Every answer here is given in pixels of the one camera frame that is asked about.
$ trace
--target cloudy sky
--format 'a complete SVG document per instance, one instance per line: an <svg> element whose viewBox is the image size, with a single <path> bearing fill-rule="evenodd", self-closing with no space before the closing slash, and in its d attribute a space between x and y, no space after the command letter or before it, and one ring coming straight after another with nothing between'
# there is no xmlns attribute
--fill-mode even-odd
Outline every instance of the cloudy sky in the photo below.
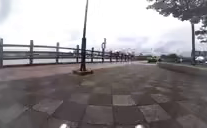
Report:
<svg viewBox="0 0 207 128"><path fill-rule="evenodd" d="M191 26L146 10L146 0L90 0L87 47L137 53L188 52ZM76 47L81 44L85 0L0 0L0 38L4 43ZM207 46L197 43L197 49Z"/></svg>

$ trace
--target railing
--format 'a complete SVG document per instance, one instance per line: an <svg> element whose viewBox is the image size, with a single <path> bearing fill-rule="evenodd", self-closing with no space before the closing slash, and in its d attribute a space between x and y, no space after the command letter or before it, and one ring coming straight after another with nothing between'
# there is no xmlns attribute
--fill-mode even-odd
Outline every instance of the railing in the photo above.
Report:
<svg viewBox="0 0 207 128"><path fill-rule="evenodd" d="M27 48L27 51L9 51L4 50L5 48ZM35 51L35 48L51 48L52 51ZM75 59L74 63L80 63L81 49L79 45L76 48L60 47L57 43L56 46L44 46L44 45L34 45L33 40L30 41L30 45L16 45L16 44L4 44L3 39L0 39L0 67L7 66L3 64L4 60L21 60L28 59L29 63L27 65L33 65L34 59L55 59L54 64L62 64L59 62L60 59ZM94 63L95 59L101 59L101 62L120 62L120 61L130 61L132 59L131 55L95 51L94 48L91 50L86 50L86 59L89 59L88 63Z"/></svg>

